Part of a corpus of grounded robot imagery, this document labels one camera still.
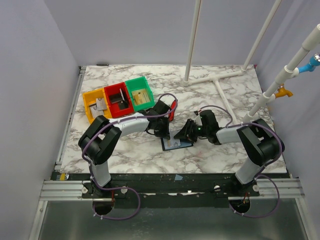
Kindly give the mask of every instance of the green bin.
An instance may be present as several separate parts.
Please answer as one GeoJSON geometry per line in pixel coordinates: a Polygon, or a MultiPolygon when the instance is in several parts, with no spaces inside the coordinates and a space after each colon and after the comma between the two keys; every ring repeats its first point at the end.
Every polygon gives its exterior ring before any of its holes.
{"type": "Polygon", "coordinates": [[[150,87],[148,85],[146,77],[141,76],[141,77],[138,77],[138,78],[135,78],[135,79],[127,80],[124,83],[126,85],[128,93],[130,95],[131,102],[132,102],[132,105],[133,105],[133,109],[134,109],[135,112],[138,112],[140,110],[145,110],[145,109],[152,108],[155,105],[154,95],[152,94],[152,91],[150,90],[150,87]],[[147,95],[149,97],[149,102],[145,102],[145,103],[142,103],[142,104],[137,104],[132,92],[135,92],[135,91],[138,91],[138,90],[143,90],[143,89],[146,90],[146,93],[147,93],[147,95]]]}

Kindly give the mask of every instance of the blue pipe fitting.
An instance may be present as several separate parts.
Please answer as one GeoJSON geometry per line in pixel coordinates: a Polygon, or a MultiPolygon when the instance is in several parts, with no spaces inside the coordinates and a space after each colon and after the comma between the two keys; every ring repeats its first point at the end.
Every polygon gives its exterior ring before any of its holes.
{"type": "Polygon", "coordinates": [[[317,66],[320,66],[320,53],[313,55],[308,64],[298,67],[299,74],[304,72],[313,72],[317,66]]]}

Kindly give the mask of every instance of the white wall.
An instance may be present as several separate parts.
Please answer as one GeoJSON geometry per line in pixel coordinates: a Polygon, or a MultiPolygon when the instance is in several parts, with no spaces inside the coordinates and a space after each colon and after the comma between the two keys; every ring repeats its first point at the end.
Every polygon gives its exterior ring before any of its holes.
{"type": "MultiPolygon", "coordinates": [[[[279,31],[257,66],[263,90],[301,47],[313,28],[320,24],[318,0],[295,0],[279,31]]],[[[299,66],[308,63],[320,46],[299,66]]],[[[291,173],[302,182],[309,210],[320,236],[320,69],[302,73],[285,83],[294,96],[282,97],[270,105],[277,133],[285,144],[284,157],[291,173]]]]}
{"type": "Polygon", "coordinates": [[[79,68],[43,0],[0,3],[0,239],[27,239],[79,68]]]}
{"type": "MultiPolygon", "coordinates": [[[[275,0],[203,0],[193,64],[242,64],[275,0]]],[[[195,0],[45,0],[78,65],[185,64],[195,0]]],[[[291,1],[284,0],[255,64],[291,1]]]]}

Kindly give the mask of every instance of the plastic bin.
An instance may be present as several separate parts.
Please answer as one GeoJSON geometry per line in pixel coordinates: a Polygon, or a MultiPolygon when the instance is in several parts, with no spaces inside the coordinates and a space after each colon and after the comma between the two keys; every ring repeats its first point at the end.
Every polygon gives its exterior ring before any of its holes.
{"type": "Polygon", "coordinates": [[[132,105],[130,95],[128,93],[126,84],[124,82],[114,84],[111,86],[106,86],[103,88],[103,90],[104,90],[106,101],[108,103],[108,106],[109,106],[109,109],[110,109],[110,112],[111,112],[111,115],[113,118],[119,118],[124,115],[132,114],[134,112],[134,107],[132,105]],[[110,96],[115,95],[115,94],[120,94],[120,89],[122,91],[124,99],[128,103],[128,108],[121,109],[119,107],[118,102],[111,103],[110,96]]]}
{"type": "Polygon", "coordinates": [[[135,112],[152,108],[155,105],[154,95],[152,94],[152,91],[150,90],[150,87],[148,85],[146,77],[142,76],[142,77],[138,77],[135,79],[127,80],[127,81],[125,81],[125,85],[126,85],[128,93],[130,95],[133,109],[135,112]],[[133,98],[132,92],[137,91],[137,90],[141,90],[141,89],[146,90],[150,101],[146,102],[146,103],[142,103],[142,104],[136,104],[135,100],[133,98]]]}
{"type": "Polygon", "coordinates": [[[103,98],[106,104],[107,109],[103,110],[104,116],[107,119],[112,118],[108,102],[105,96],[105,91],[103,88],[99,88],[97,90],[88,91],[82,94],[83,97],[83,103],[84,103],[84,109],[85,109],[85,115],[87,116],[89,123],[91,124],[95,119],[93,118],[91,111],[90,111],[90,105],[96,103],[96,99],[103,98]]]}

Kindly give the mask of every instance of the white marble surface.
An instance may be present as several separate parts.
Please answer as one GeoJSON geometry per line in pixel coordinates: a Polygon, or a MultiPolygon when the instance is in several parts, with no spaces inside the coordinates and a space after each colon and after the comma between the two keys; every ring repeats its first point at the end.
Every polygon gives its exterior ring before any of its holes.
{"type": "MultiPolygon", "coordinates": [[[[232,72],[239,66],[193,66],[190,78],[203,78],[209,74],[232,72]]],[[[81,158],[78,140],[89,126],[85,114],[82,93],[104,86],[145,76],[153,92],[154,99],[162,93],[172,93],[178,98],[178,108],[171,130],[179,130],[188,118],[194,119],[193,111],[205,105],[224,108],[222,99],[211,82],[182,87],[180,80],[185,66],[178,65],[114,65],[108,67],[88,66],[77,101],[70,134],[62,157],[62,173],[88,173],[88,164],[81,158]]],[[[253,106],[261,94],[256,71],[249,66],[242,76],[225,78],[221,87],[233,111],[240,120],[253,106]]],[[[164,97],[167,104],[172,98],[164,97]]],[[[228,122],[228,116],[218,109],[212,109],[219,125],[228,122]]],[[[267,108],[259,111],[261,118],[271,126],[272,120],[267,108]]],[[[213,145],[207,140],[198,140],[193,147],[162,151],[161,140],[145,132],[122,137],[113,155],[108,160],[111,173],[234,173],[247,158],[241,143],[213,145]]],[[[283,158],[270,165],[265,172],[285,173],[283,158]]]]}

